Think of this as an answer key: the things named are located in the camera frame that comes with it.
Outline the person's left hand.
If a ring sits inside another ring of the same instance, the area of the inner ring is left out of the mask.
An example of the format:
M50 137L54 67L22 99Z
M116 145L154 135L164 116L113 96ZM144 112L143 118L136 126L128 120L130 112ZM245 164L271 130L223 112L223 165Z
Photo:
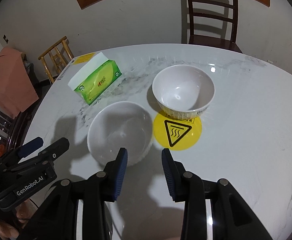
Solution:
M37 206L28 199L0 217L0 239L17 239L36 210Z

